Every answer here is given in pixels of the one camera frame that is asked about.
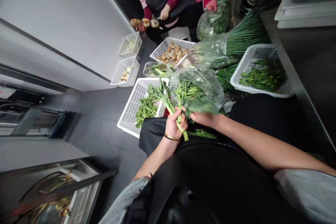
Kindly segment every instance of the white plastic basket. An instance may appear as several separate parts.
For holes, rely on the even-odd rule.
[[[126,52],[126,48],[127,48],[126,43],[130,43],[132,40],[134,40],[134,47],[131,51]],[[142,44],[142,40],[140,38],[139,32],[132,33],[124,38],[124,41],[121,44],[118,55],[123,58],[130,58],[130,57],[136,56],[138,55],[141,44]]]
[[[277,98],[288,98],[293,95],[292,86],[288,80],[276,91],[276,93],[255,89],[253,87],[247,87],[239,84],[242,73],[250,72],[254,66],[254,62],[257,60],[263,60],[266,58],[278,58],[278,53],[272,44],[256,44],[250,46],[240,63],[238,64],[234,74],[231,77],[230,83],[235,89],[241,90],[247,93],[264,93],[269,94]]]
[[[164,41],[154,50],[154,52],[152,52],[152,54],[150,55],[151,58],[155,59],[157,62],[162,62],[161,60],[158,60],[156,57],[157,56],[161,56],[168,48],[169,43],[170,42],[174,42],[175,45],[180,46],[181,48],[184,49],[190,49],[191,47],[194,46],[195,42],[190,42],[190,41],[186,41],[186,40],[179,40],[176,38],[172,38],[172,37],[167,37],[164,39]],[[177,66],[179,66],[183,60],[187,57],[187,54],[185,54],[183,56],[182,59],[180,59],[180,61],[176,64]]]
[[[128,78],[126,82],[119,82],[120,78],[124,71],[126,71],[127,67],[131,67],[130,73],[128,74]],[[137,78],[137,74],[139,72],[140,64],[135,58],[135,56],[127,59],[123,59],[119,62],[116,73],[114,74],[112,81],[110,83],[111,86],[117,87],[128,87],[133,86],[135,83],[135,79]]]
[[[162,81],[165,82],[167,85],[169,83],[168,78],[162,78]],[[117,127],[122,129],[123,131],[130,133],[137,138],[140,137],[141,128],[137,128],[135,125],[135,114],[138,112],[140,103],[139,99],[143,99],[148,96],[147,89],[148,85],[152,84],[153,87],[160,86],[160,79],[159,78],[138,78],[131,96],[129,97],[126,107],[121,114],[121,117],[118,121]],[[155,117],[162,117],[165,113],[166,106],[162,103],[162,101],[157,101],[154,103],[158,106],[157,112]]]

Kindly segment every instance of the gray sleeve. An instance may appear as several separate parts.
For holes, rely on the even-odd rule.
[[[143,177],[129,184],[119,194],[99,224],[122,224],[128,208],[132,204],[133,200],[140,194],[145,185],[147,185],[148,181],[149,178]]]
[[[274,176],[283,197],[315,223],[336,223],[336,177],[286,169]]]

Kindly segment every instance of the stainless steel counter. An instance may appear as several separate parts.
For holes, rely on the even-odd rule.
[[[278,29],[274,20],[277,9],[261,12],[262,20],[313,126],[314,137],[335,168],[336,27]]]

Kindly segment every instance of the black pants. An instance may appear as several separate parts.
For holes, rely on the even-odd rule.
[[[283,106],[279,100],[270,95],[253,94],[239,100],[232,107],[230,118],[291,144]],[[144,120],[140,133],[139,148],[146,152],[147,156],[156,149],[165,134],[166,121],[167,117],[146,118]],[[181,142],[177,150],[184,148],[185,145],[206,141],[213,144],[225,145],[236,151],[244,152],[231,139],[214,129],[197,123],[188,123],[188,131],[195,131],[196,128],[203,128],[208,133],[214,134],[217,139],[190,137],[188,142]]]
[[[159,28],[148,27],[146,34],[155,44],[159,45],[163,41],[161,34],[166,33],[175,27],[188,26],[191,41],[196,42],[196,28],[200,16],[201,14],[199,6],[196,4],[190,5],[180,14],[178,21],[173,26],[167,28],[164,25],[160,25],[163,30]]]

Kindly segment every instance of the hand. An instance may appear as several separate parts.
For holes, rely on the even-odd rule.
[[[214,128],[219,122],[220,114],[206,114],[194,112],[190,115],[190,118],[199,124]]]
[[[161,11],[161,14],[160,14],[160,18],[161,18],[162,21],[164,21],[168,18],[169,12],[170,12],[170,6],[168,4],[166,4],[165,7],[163,8],[163,10]]]
[[[176,119],[182,113],[182,110],[179,109],[178,107],[176,107],[175,109],[176,109],[176,112],[168,116],[167,123],[166,123],[166,134],[168,136],[180,139],[182,136],[182,132],[178,129],[176,125]],[[181,127],[183,130],[186,130],[188,128],[188,123],[187,123],[185,114],[182,114]]]
[[[146,27],[144,26],[144,24],[142,23],[142,22],[140,22],[139,24],[138,24],[138,26],[136,27],[136,30],[137,31],[140,31],[140,32],[144,32],[144,31],[146,31]]]

